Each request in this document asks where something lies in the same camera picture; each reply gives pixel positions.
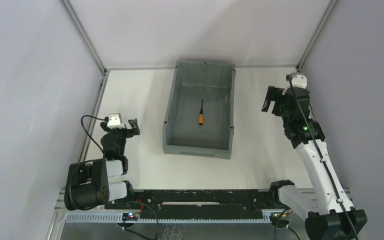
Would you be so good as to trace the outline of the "orange handled screwdriver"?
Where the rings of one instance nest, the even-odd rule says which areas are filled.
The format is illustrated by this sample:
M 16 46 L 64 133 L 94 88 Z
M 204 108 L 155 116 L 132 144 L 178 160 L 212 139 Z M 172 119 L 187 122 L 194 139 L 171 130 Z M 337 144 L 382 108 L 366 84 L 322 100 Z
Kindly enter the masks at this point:
M 201 99 L 201 106 L 200 106 L 200 111 L 199 111 L 199 116 L 198 116 L 198 124 L 200 126 L 203 125 L 203 123 L 204 123 L 203 102 L 204 102 L 204 100 Z

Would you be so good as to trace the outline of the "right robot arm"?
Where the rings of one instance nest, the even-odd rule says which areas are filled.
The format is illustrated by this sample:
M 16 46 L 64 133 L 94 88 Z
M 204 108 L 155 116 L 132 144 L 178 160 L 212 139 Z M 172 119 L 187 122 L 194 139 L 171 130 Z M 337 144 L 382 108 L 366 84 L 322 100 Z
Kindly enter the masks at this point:
M 269 86 L 262 106 L 281 117 L 284 134 L 301 158 L 311 181 L 315 200 L 290 180 L 272 182 L 276 201 L 289 207 L 303 221 L 311 240 L 356 240 L 367 223 L 364 210 L 356 209 L 333 168 L 320 124 L 310 118 L 310 92 L 301 87 Z

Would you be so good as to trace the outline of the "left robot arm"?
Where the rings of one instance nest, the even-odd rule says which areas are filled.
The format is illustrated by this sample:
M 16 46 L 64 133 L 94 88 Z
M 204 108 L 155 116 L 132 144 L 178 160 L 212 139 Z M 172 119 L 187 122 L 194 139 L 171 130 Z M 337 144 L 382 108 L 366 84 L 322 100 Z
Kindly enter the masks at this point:
M 102 158 L 69 166 L 64 192 L 64 204 L 69 211 L 87 211 L 115 200 L 134 199 L 134 189 L 128 180 L 111 182 L 111 179 L 128 172 L 125 147 L 127 139 L 140 135 L 138 120 L 128 120 L 127 127 L 121 115 L 113 113 L 100 121 L 105 132 L 97 144 Z

